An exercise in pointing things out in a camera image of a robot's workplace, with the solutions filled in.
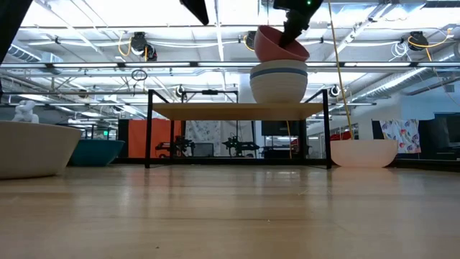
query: shelf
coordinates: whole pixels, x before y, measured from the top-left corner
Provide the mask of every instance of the shelf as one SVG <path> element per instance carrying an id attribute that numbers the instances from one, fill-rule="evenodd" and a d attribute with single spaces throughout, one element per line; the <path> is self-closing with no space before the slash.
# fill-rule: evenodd
<path id="1" fill-rule="evenodd" d="M 171 120 L 301 120 L 323 111 L 322 104 L 153 104 Z"/>

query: large white bowl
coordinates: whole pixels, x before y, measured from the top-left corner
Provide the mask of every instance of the large white bowl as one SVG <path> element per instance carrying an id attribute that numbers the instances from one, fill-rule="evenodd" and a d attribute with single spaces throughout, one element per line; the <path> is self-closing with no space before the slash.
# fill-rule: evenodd
<path id="1" fill-rule="evenodd" d="M 67 165 L 81 131 L 27 122 L 0 122 L 0 179 L 53 176 Z"/>
<path id="2" fill-rule="evenodd" d="M 397 155 L 396 140 L 331 141 L 332 161 L 351 168 L 382 168 Z"/>
<path id="3" fill-rule="evenodd" d="M 296 60 L 263 62 L 251 69 L 251 90 L 257 103 L 298 103 L 307 89 L 307 65 Z"/>

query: colorful artwork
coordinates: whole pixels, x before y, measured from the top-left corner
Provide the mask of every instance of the colorful artwork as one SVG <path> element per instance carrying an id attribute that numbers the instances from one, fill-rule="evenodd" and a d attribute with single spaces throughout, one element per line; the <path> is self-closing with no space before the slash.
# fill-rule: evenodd
<path id="1" fill-rule="evenodd" d="M 397 140 L 399 154 L 422 152 L 417 119 L 380 121 L 380 127 L 386 140 Z"/>

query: stacked bowls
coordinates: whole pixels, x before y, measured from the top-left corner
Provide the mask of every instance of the stacked bowls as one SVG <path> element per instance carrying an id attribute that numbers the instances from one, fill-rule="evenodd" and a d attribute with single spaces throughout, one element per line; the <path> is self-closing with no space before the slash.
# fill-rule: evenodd
<path id="1" fill-rule="evenodd" d="M 298 103 L 307 89 L 305 61 L 308 51 L 297 41 L 278 46 L 282 32 L 262 25 L 257 30 L 254 51 L 261 63 L 251 69 L 251 90 L 257 103 Z"/>

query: metal table frame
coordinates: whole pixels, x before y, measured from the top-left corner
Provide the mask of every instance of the metal table frame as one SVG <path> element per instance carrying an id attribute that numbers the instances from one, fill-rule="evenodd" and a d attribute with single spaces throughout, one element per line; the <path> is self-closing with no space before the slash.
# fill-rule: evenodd
<path id="1" fill-rule="evenodd" d="M 326 144 L 326 159 L 311 159 L 306 158 L 306 138 L 307 138 L 307 126 L 304 119 L 299 121 L 299 153 L 301 159 L 250 159 L 250 158 L 175 158 L 174 145 L 171 146 L 169 159 L 164 158 L 151 158 L 151 143 L 152 143 L 152 114 L 153 114 L 153 96 L 156 95 L 165 103 L 169 104 L 169 101 L 165 99 L 156 90 L 150 89 L 148 91 L 148 103 L 147 103 L 147 131 L 145 132 L 145 157 L 144 166 L 150 168 L 151 164 L 162 164 L 162 165 L 175 165 L 175 164 L 202 164 L 202 165 L 325 165 L 326 169 L 332 167 L 331 159 L 331 136 L 329 134 L 329 120 L 324 120 L 324 132 L 325 144 Z M 326 89 L 322 89 L 316 92 L 312 97 L 305 101 L 305 103 L 311 102 L 317 96 L 322 95 L 323 99 L 323 113 L 324 118 L 329 118 L 329 104 L 328 104 L 328 92 Z M 170 126 L 170 142 L 174 141 L 174 126 L 175 121 L 171 120 Z"/>

